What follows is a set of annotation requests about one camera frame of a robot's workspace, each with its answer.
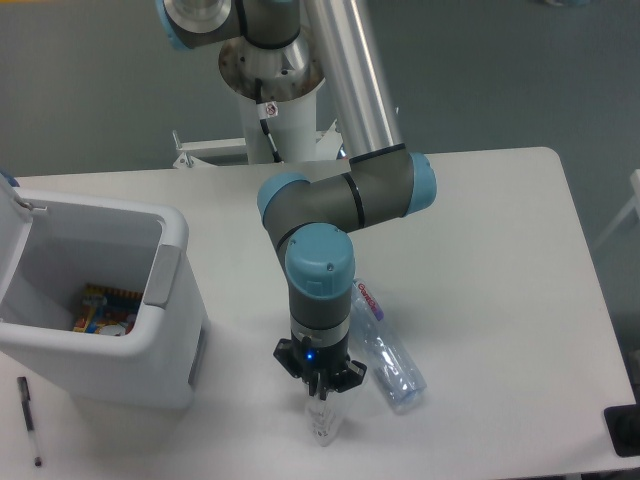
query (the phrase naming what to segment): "white table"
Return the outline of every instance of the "white table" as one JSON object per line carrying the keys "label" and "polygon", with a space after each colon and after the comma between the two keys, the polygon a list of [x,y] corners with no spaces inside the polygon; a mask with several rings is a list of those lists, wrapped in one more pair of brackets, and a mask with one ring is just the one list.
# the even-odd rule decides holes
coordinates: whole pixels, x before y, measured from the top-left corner
{"label": "white table", "polygon": [[[557,155],[431,158],[434,206],[352,234],[357,275],[421,367],[426,401],[395,415],[371,381],[327,448],[306,430],[301,384],[272,358],[288,335],[287,291],[255,198],[290,167],[21,179],[178,207],[213,327],[183,412],[71,398],[0,355],[0,477],[465,480],[640,465],[618,458],[607,436],[603,409],[633,395]],[[320,178],[346,168],[303,170]],[[24,374],[39,470],[18,401]]]}

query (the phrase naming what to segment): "sticker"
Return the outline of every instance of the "sticker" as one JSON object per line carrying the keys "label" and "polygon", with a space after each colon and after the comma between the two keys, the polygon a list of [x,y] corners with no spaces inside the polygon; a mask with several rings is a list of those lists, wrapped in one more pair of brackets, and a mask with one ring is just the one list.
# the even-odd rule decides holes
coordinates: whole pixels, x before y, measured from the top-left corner
{"label": "sticker", "polygon": [[376,301],[371,292],[367,290],[367,286],[364,284],[364,282],[356,280],[356,288],[360,292],[360,295],[362,295],[364,301],[367,302],[367,305],[369,305],[371,313],[373,313],[378,320],[382,320],[384,318],[384,312],[382,311],[380,304]]}

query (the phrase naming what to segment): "pen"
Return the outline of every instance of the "pen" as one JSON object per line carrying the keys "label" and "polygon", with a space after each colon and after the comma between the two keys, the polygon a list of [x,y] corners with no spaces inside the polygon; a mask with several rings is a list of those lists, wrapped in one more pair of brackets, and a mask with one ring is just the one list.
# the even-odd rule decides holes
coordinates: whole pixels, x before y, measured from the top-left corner
{"label": "pen", "polygon": [[24,423],[27,424],[27,435],[29,436],[29,443],[31,443],[31,449],[33,450],[33,463],[36,467],[40,467],[42,466],[42,457],[40,456],[40,449],[38,448],[38,442],[36,441],[36,432],[33,428],[33,417],[31,416],[31,409],[29,408],[31,395],[29,394],[27,377],[18,377],[18,390],[20,391]]}

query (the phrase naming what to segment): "white bin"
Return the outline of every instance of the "white bin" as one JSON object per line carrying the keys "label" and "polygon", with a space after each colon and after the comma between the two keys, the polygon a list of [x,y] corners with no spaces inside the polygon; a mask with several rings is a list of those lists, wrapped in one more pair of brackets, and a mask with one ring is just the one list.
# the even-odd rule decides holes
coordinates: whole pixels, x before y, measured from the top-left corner
{"label": "white bin", "polygon": [[[0,179],[0,350],[72,394],[188,406],[209,321],[187,239],[171,207]],[[87,283],[144,292],[129,334],[71,331]]]}

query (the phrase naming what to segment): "black cable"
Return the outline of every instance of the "black cable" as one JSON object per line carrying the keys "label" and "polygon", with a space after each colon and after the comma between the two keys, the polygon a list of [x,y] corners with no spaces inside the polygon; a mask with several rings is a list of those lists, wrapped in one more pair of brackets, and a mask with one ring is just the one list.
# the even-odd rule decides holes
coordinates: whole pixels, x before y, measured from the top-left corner
{"label": "black cable", "polygon": [[[262,80],[260,80],[259,78],[256,78],[254,93],[256,97],[256,106],[264,103],[262,101]],[[282,163],[284,160],[280,156],[280,152],[278,152],[278,147],[276,147],[276,142],[273,140],[273,136],[271,135],[271,131],[269,130],[269,124],[267,123],[266,118],[260,119],[260,127],[262,128],[262,133],[264,133],[265,137],[267,137],[269,147],[271,148],[273,163]]]}

